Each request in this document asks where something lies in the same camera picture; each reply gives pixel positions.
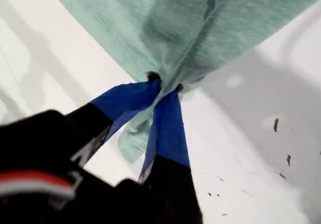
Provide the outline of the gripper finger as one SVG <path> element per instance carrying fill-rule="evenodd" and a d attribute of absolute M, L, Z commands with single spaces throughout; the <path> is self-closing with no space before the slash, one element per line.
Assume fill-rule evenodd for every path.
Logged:
<path fill-rule="evenodd" d="M 153 111 L 140 181 L 152 223 L 202 223 L 182 117 L 179 84 Z"/>
<path fill-rule="evenodd" d="M 92 139 L 78 149 L 71 161 L 85 164 L 122 126 L 147 109 L 161 89 L 161 77 L 150 71 L 147 81 L 115 86 L 89 103 L 67 114 L 67 117 Z"/>

